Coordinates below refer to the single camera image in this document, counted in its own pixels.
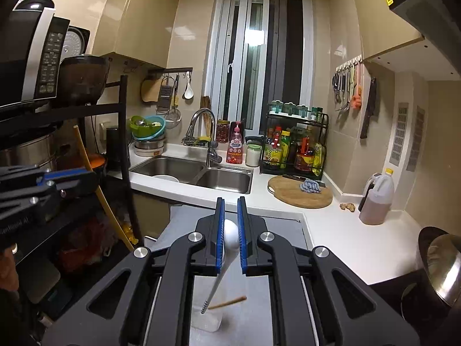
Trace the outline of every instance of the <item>green bottle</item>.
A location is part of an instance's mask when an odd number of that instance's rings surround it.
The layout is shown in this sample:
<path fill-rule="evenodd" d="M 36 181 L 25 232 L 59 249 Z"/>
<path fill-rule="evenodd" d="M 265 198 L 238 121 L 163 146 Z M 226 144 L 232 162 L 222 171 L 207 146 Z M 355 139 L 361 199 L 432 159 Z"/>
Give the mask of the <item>green bottle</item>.
<path fill-rule="evenodd" d="M 282 139 L 280 140 L 280 148 L 282 148 L 282 160 L 283 164 L 280 165 L 280 168 L 286 168 L 286 161 L 288 157 L 288 151 L 290 150 L 290 132 L 289 131 L 282 131 Z"/>

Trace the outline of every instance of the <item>silver screw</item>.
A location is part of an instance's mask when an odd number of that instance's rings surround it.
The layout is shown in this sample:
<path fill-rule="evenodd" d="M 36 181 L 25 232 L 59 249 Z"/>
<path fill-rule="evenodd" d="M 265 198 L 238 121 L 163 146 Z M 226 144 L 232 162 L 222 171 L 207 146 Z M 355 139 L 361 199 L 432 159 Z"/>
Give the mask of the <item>silver screw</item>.
<path fill-rule="evenodd" d="M 265 242 L 270 242 L 274 240 L 275 235 L 272 234 L 271 232 L 264 232 L 264 233 L 261 233 L 260 238 Z"/>
<path fill-rule="evenodd" d="M 203 238 L 203 235 L 199 232 L 192 232 L 187 237 L 191 242 L 198 242 Z"/>
<path fill-rule="evenodd" d="M 139 257 L 139 258 L 143 258 L 145 257 L 147 254 L 148 254 L 148 250 L 147 248 L 145 247 L 138 247 L 137 249 L 135 249 L 135 251 L 133 252 L 134 256 L 136 257 Z"/>
<path fill-rule="evenodd" d="M 330 254 L 326 247 L 317 247 L 315 249 L 315 255 L 318 257 L 327 257 Z"/>

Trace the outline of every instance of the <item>wooden stick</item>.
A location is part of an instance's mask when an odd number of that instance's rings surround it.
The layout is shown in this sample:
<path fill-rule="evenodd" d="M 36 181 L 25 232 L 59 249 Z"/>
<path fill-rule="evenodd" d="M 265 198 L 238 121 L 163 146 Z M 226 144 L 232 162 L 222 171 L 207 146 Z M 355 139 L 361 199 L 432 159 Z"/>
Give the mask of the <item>wooden stick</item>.
<path fill-rule="evenodd" d="M 88 160 L 88 155 L 86 153 L 84 142 L 82 140 L 82 136 L 80 135 L 80 130 L 78 129 L 77 125 L 74 126 L 74 133 L 75 133 L 75 138 L 77 139 L 77 143 L 78 143 L 78 151 L 80 152 L 80 157 L 84 162 L 85 169 L 87 171 L 89 171 L 89 172 L 92 172 L 93 169 L 91 168 L 91 164 L 90 164 L 90 162 Z M 110 222 L 111 226 L 114 228 L 114 230 L 117 233 L 118 237 L 123 241 L 123 243 L 125 243 L 125 246 L 130 251 L 134 251 L 135 248 L 133 247 L 131 242 L 128 240 L 128 238 L 126 237 L 126 235 L 125 235 L 124 231 L 122 230 L 120 224 L 118 223 L 117 219 L 115 218 L 115 215 L 112 212 L 112 210 L 111 210 L 111 208 L 109 206 L 109 203 L 107 202 L 104 194 L 102 193 L 100 185 L 98 185 L 98 187 L 96 188 L 96 196 L 98 197 L 99 203 L 101 203 L 101 205 L 102 205 L 102 207 L 104 209 L 104 212 L 105 212 L 106 216 L 109 218 L 109 222 Z"/>
<path fill-rule="evenodd" d="M 210 306 L 210 307 L 208 307 L 208 309 L 209 310 L 214 310 L 215 308 L 221 308 L 221 307 L 230 306 L 230 305 L 235 304 L 235 303 L 243 302 L 244 300 L 247 300 L 247 297 L 245 295 L 243 295 L 242 297 L 238 297 L 238 298 L 232 299 L 230 301 L 224 302 L 224 303 L 217 304 L 215 306 Z"/>

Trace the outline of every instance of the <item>kitchen sink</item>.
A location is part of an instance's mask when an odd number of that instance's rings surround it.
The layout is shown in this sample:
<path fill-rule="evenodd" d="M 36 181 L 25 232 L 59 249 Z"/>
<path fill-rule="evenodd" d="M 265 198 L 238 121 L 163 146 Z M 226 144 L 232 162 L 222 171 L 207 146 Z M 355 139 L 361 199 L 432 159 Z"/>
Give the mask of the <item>kitchen sink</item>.
<path fill-rule="evenodd" d="M 199 161 L 158 157 L 134 167 L 131 171 L 146 176 L 165 174 L 177 178 L 179 182 L 191 183 L 204 168 L 205 164 Z"/>
<path fill-rule="evenodd" d="M 159 157 L 150 159 L 133 169 L 134 173 L 146 176 L 165 174 L 173 176 L 182 183 L 207 187 L 209 189 L 249 194 L 253 171 L 244 168 L 234 168 L 219 165 L 207 168 L 200 161 L 177 159 L 174 157 Z"/>

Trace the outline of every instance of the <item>faucet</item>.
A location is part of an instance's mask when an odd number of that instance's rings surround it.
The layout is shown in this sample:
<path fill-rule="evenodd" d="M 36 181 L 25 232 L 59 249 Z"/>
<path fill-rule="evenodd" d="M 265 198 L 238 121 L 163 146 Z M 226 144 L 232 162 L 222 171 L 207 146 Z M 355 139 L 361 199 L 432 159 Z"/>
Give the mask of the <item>faucet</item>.
<path fill-rule="evenodd" d="M 194 139 L 194 129 L 195 129 L 195 123 L 197 122 L 197 119 L 199 116 L 203 113 L 209 113 L 211 116 L 211 141 L 208 142 L 208 151 L 207 151 L 207 161 L 206 165 L 207 167 L 211 167 L 211 162 L 215 162 L 219 164 L 223 158 L 218 155 L 216 152 L 216 148 L 218 147 L 218 142 L 215 141 L 215 126 L 216 126 L 216 118 L 214 117 L 213 112 L 211 109 L 208 108 L 200 108 L 198 111 L 194 113 L 192 118 L 190 119 L 190 125 L 189 128 L 187 129 L 187 133 L 185 136 L 185 139 Z"/>

